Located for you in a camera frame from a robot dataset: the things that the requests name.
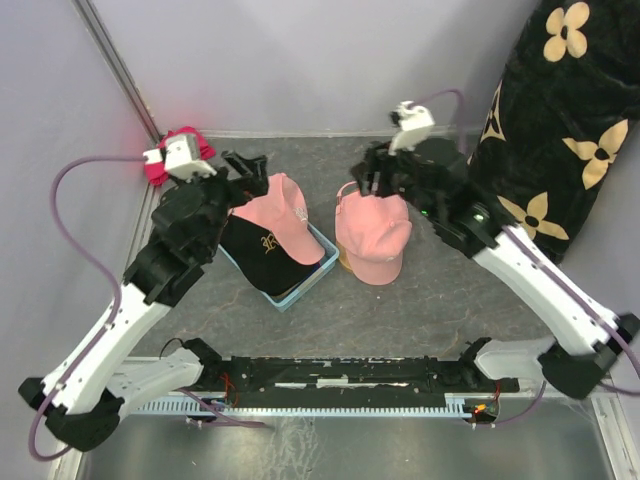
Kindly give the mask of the pink cap with R logo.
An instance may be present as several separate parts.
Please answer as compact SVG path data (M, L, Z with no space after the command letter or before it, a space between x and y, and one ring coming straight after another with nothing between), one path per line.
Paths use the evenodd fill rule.
M271 232L278 244L296 262L318 263L324 248L309 230L304 195L285 173L268 178L268 193L235 208L233 214Z

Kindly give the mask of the plain pink cap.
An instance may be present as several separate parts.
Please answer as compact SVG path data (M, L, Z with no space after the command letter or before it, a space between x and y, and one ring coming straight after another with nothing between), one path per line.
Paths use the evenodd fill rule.
M336 194L335 237L348 252L352 274L361 282L383 286L399 275L412 223L398 195L363 197L354 181Z

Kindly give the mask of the black cap gold R logo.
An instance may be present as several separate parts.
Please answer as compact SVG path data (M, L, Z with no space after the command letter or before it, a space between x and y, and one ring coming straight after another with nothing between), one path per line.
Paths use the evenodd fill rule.
M320 266L319 263L304 265L297 262L286 253L272 232L235 215L227 220L220 246L245 278L271 297L287 294Z

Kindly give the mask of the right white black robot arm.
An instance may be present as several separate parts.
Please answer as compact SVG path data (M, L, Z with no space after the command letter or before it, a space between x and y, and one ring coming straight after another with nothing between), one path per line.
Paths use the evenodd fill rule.
M479 340L458 368L467 389L506 378L546 382L573 399L603 386L621 355L631 355L639 319L616 314L581 290L529 238L497 198L483 191L461 160L422 160L376 142L350 169L361 194L397 195L420 211L448 246L489 271L546 325L550 336Z

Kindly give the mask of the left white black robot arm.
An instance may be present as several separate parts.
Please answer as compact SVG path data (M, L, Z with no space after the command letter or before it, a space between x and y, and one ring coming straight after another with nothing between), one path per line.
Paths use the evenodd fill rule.
M139 340L163 319L203 276L212 262L231 211L267 194L268 159L246 158L235 151L221 155L225 166L191 158L183 164L174 154L159 159L176 186L151 214L148 243L136 254L121 279L70 234L58 210L58 188L64 176L88 156L63 167L51 185L51 215L63 237L112 288L113 299L72 353L43 378L25 379L18 393L36 414L29 429L28 450L37 461L50 462L36 446L45 425L64 448L88 452L103 443L138 407L171 391L209 390L222 376L221 356L201 339L184 342L173 354L142 367L124 380L114 377Z

